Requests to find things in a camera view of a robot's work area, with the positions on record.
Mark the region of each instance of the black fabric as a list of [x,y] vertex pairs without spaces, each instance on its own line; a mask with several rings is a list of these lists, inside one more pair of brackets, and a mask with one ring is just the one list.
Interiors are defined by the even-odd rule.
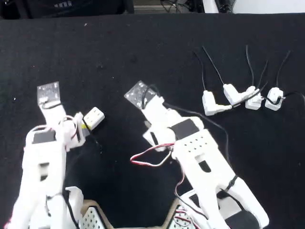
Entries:
[[[305,91],[305,15],[123,15],[32,21],[0,21],[0,223],[7,220],[18,196],[27,132],[44,123],[36,86],[60,81],[68,114],[96,106],[106,118],[92,139],[67,155],[67,185],[96,200],[115,227],[161,225],[181,178],[176,162],[159,168],[129,162],[149,147],[142,134],[144,116],[123,95],[138,80],[158,86],[171,104],[203,112],[201,66],[192,51],[201,45],[212,56],[226,83],[244,91],[251,83],[245,45],[258,80],[270,59],[267,95],[287,50],[282,69],[285,92]],[[217,103],[228,104],[208,59],[206,86]],[[269,229],[304,228],[303,101],[289,97],[274,112],[243,105],[211,118],[230,135],[234,170],[245,180],[270,218]],[[224,134],[204,123],[224,152]],[[70,162],[80,160],[70,169]],[[160,161],[165,153],[143,159]]]

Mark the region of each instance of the white object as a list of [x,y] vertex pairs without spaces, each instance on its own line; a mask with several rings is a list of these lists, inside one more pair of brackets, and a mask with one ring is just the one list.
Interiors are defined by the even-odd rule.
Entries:
[[[250,86],[246,92],[251,93],[250,95],[253,95],[255,93],[255,87]],[[264,99],[262,98],[261,93],[258,93],[256,96],[246,101],[245,107],[251,110],[258,110],[261,107],[263,100]]]
[[202,95],[202,103],[204,113],[206,116],[211,116],[219,112],[231,110],[231,105],[218,105],[216,104],[214,95],[212,92],[205,90]]
[[246,99],[252,94],[251,90],[249,91],[247,90],[245,92],[239,93],[231,83],[224,84],[223,88],[224,88],[224,95],[231,105],[240,103],[242,100]]
[[105,229],[102,219],[94,207],[89,207],[83,216],[82,229]]
[[302,13],[304,0],[236,0],[233,13]]
[[205,13],[219,13],[215,0],[202,0]]
[[[209,131],[204,128],[201,119],[198,117],[181,117],[175,110],[166,109],[163,102],[164,99],[156,95],[155,100],[153,98],[147,103],[146,108],[141,110],[151,123],[151,131],[153,131],[158,141],[162,141],[163,137],[168,141],[168,136],[162,134],[162,131],[166,133],[166,130],[172,125],[187,119],[190,119],[199,130],[181,140],[177,140],[173,146],[172,157],[179,161],[183,172],[193,187],[193,191],[198,196],[200,208],[196,207],[191,200],[188,203],[205,214],[207,218],[193,211],[182,201],[181,205],[201,229],[229,229],[225,218],[219,211],[216,191],[220,188],[227,189],[229,183],[235,177],[234,171],[219,151],[218,145]],[[173,135],[170,140],[170,142],[175,140]],[[204,172],[201,169],[198,163],[203,161],[206,161],[211,172]],[[266,212],[242,179],[238,177],[227,192],[255,216],[260,228],[269,224]]]
[[282,106],[283,96],[284,96],[284,92],[280,90],[278,87],[271,88],[270,91],[268,92],[267,98],[269,98],[273,103],[276,103],[279,97],[281,99],[278,104],[272,104],[271,102],[266,100],[265,107],[277,111]]
[[85,115],[84,120],[90,130],[93,130],[95,127],[97,127],[98,124],[101,123],[102,120],[104,120],[104,118],[104,113],[100,111],[97,107],[94,107]]
[[[66,115],[58,87],[56,82],[37,88],[38,104],[47,124],[31,129],[26,136],[20,191],[6,225],[8,229],[75,228],[62,188],[67,152],[85,143],[81,129],[83,115]],[[73,215],[81,223],[83,194],[77,187],[66,190],[70,193]]]

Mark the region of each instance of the wire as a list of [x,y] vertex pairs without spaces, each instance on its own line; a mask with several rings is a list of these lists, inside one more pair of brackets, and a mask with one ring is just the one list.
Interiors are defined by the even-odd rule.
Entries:
[[302,97],[303,101],[304,101],[304,106],[305,106],[305,95],[300,93],[300,92],[289,92],[289,93],[286,93],[284,94],[284,97],[288,97],[288,96],[291,96],[293,94],[297,94],[299,95],[300,97]]
[[200,57],[198,56],[198,54],[196,52],[193,52],[195,54],[195,56],[197,57],[197,59],[199,60],[200,64],[201,64],[201,68],[202,68],[202,85],[203,85],[203,89],[206,90],[206,87],[205,87],[205,83],[204,83],[204,64],[202,62],[202,60],[200,59]]
[[163,163],[170,157],[170,155],[172,154],[172,151],[170,150],[170,152],[168,153],[168,155],[158,164],[151,164],[149,162],[143,162],[143,161],[135,161],[134,159],[138,158],[139,156],[147,153],[148,151],[151,151],[153,149],[157,149],[157,148],[160,148],[160,147],[166,147],[166,146],[173,146],[174,143],[167,143],[167,144],[160,144],[160,145],[156,145],[156,146],[153,146],[153,147],[150,147],[148,149],[146,149],[144,152],[142,153],[139,153],[139,154],[136,154],[136,155],[133,155],[131,158],[130,158],[130,162],[133,163],[133,164],[136,164],[136,165],[140,165],[140,166],[150,166],[150,167],[159,167],[161,165],[163,165]]
[[263,68],[263,71],[262,71],[262,73],[261,73],[261,76],[259,77],[259,81],[258,81],[258,84],[257,84],[256,88],[259,88],[259,87],[260,87],[261,81],[262,81],[262,78],[263,78],[263,75],[265,74],[265,72],[266,72],[266,70],[267,70],[268,64],[269,64],[269,60],[266,60],[265,66],[264,66],[264,68]]
[[254,86],[254,72],[253,72],[253,68],[251,66],[251,62],[250,62],[250,58],[249,58],[249,45],[246,45],[246,57],[247,57],[247,61],[248,61],[248,65],[249,65],[249,69],[251,72],[251,77],[252,77],[252,86]]
[[188,203],[186,203],[186,202],[178,195],[177,188],[183,183],[183,181],[184,181],[184,179],[185,179],[185,174],[184,174],[184,172],[183,172],[183,170],[182,170],[181,165],[180,165],[180,169],[181,169],[182,178],[181,178],[181,180],[177,183],[177,185],[176,185],[176,187],[175,187],[175,191],[174,191],[175,196],[176,196],[181,202],[183,202],[186,206],[188,206],[190,209],[192,209],[194,212],[198,213],[199,215],[202,215],[203,217],[205,217],[205,218],[208,220],[208,218],[207,218],[207,216],[205,216],[205,214],[203,214],[202,212],[200,212],[200,211],[196,210],[195,208],[193,208],[191,205],[189,205]]
[[219,73],[218,69],[216,68],[216,65],[214,64],[213,60],[211,59],[210,55],[208,54],[208,52],[206,51],[206,49],[205,49],[205,47],[204,47],[204,46],[201,46],[201,47],[202,47],[202,49],[204,50],[205,54],[208,56],[208,58],[209,58],[209,60],[210,60],[211,64],[213,65],[213,67],[214,67],[215,71],[217,72],[218,77],[219,77],[219,79],[220,79],[221,83],[222,83],[222,84],[224,84],[224,81],[223,81],[223,79],[221,78],[221,75],[220,75],[220,73]]
[[97,138],[94,136],[94,134],[92,133],[91,129],[89,128],[89,126],[87,125],[86,121],[84,118],[82,118],[82,121],[84,122],[87,130],[89,131],[90,136],[93,138],[93,140],[95,141],[96,145],[100,148],[100,153],[102,153],[102,145],[99,143],[99,141],[97,140]]
[[238,102],[238,103],[235,103],[232,105],[232,108],[235,108],[237,106],[239,106],[240,104],[244,103],[244,102],[247,102],[249,99],[252,99],[253,97],[257,96],[268,84],[268,81],[262,86],[261,89],[259,89],[256,93],[254,93],[253,95],[247,97],[246,99],[243,99],[242,101]]
[[149,89],[154,89],[154,92],[157,94],[157,96],[160,95],[159,90],[158,90],[158,88],[156,87],[156,85],[154,85],[154,84],[149,85],[149,86],[145,89],[145,91],[143,92],[143,94],[142,94],[142,99],[141,99],[141,107],[142,107],[142,109],[145,109],[145,107],[146,107],[146,104],[147,104],[147,103],[145,103],[145,98],[146,98],[146,94],[147,94],[147,92],[148,92]]
[[57,106],[62,105],[62,103],[55,104],[55,105],[48,106],[48,107],[45,107],[45,105],[46,105],[46,103],[44,103],[44,104],[41,106],[41,107],[42,107],[42,109],[44,109],[44,110],[49,110],[49,109],[52,109],[52,108],[55,108],[55,107],[57,107]]
[[78,222],[76,222],[75,217],[73,215],[72,207],[71,207],[71,204],[70,204],[69,200],[67,198],[65,198],[64,196],[62,196],[62,197],[63,197],[63,199],[65,200],[65,202],[67,204],[67,207],[68,207],[71,219],[72,219],[76,229],[80,229],[80,227],[78,226]]
[[283,59],[281,65],[280,65],[280,68],[279,68],[278,71],[277,71],[277,75],[276,75],[276,78],[275,78],[275,86],[276,86],[276,87],[278,87],[278,78],[279,78],[279,76],[280,76],[281,69],[282,69],[283,65],[287,62],[287,59],[288,59],[288,57],[290,56],[290,53],[291,53],[291,51],[289,50],[289,51],[287,52],[285,58]]
[[178,106],[174,106],[174,105],[171,105],[168,103],[163,103],[163,104],[171,109],[179,110],[179,111],[182,111],[185,113],[189,113],[189,114],[201,117],[205,121],[208,121],[209,123],[213,124],[214,126],[218,127],[219,129],[221,129],[225,133],[225,158],[227,160],[227,163],[231,166],[230,157],[229,157],[229,135],[228,135],[228,132],[226,131],[226,129],[224,129],[221,125],[217,124],[216,122],[214,122],[213,120],[209,119],[208,117],[204,116],[203,114],[201,114],[199,112],[186,110],[186,109],[183,109],[183,108],[180,108]]

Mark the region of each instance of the electrical connector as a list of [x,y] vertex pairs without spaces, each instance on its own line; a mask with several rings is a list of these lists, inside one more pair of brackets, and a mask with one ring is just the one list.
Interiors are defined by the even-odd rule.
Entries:
[[207,90],[203,92],[202,103],[203,103],[204,113],[206,116],[211,116],[216,113],[232,109],[231,105],[216,104],[213,93]]
[[[254,94],[255,93],[255,87],[250,86],[246,90],[246,92],[248,92],[250,94]],[[261,93],[258,93],[256,96],[254,96],[253,98],[246,101],[245,107],[247,109],[251,109],[251,110],[258,110],[261,107],[261,104],[262,104],[263,100],[264,100],[264,98],[261,96]]]
[[[97,127],[98,124],[105,118],[105,115],[102,111],[100,111],[97,107],[92,108],[84,117],[84,120],[90,130],[93,130]],[[83,130],[84,136],[89,135],[89,131],[86,128],[85,123],[81,122],[81,128]]]
[[223,87],[224,95],[231,105],[240,103],[242,100],[249,97],[252,93],[251,90],[239,93],[232,84],[224,84]]
[[282,101],[284,99],[284,92],[280,90],[278,87],[273,87],[268,92],[268,99],[272,102],[266,100],[265,107],[277,111],[282,106]]

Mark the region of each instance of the white cube connector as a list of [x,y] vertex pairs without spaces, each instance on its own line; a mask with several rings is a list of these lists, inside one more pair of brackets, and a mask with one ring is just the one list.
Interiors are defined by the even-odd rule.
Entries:
[[204,113],[206,116],[211,116],[216,113],[232,109],[231,105],[216,104],[213,93],[207,90],[203,92],[202,103],[203,103]]
[[[282,90],[280,90],[278,87],[273,87],[270,89],[269,93],[268,93],[268,98],[273,102],[273,103],[276,103],[278,98],[283,98],[284,96],[284,92]],[[265,103],[265,107],[271,109],[271,110],[274,110],[274,111],[277,111],[278,109],[281,108],[282,106],[282,99],[279,101],[278,104],[272,104],[271,102],[269,102],[268,100],[266,100],[266,103]]]
[[[254,86],[250,86],[247,90],[247,93],[249,93],[250,95],[255,93],[255,87]],[[245,103],[245,107],[247,109],[251,109],[251,110],[258,110],[261,107],[263,98],[261,96],[260,93],[258,93],[256,96],[254,96],[253,98],[249,99],[246,101]]]
[[90,130],[93,130],[97,127],[98,124],[105,118],[105,115],[102,111],[100,111],[97,107],[92,108],[89,113],[86,114],[84,120]]

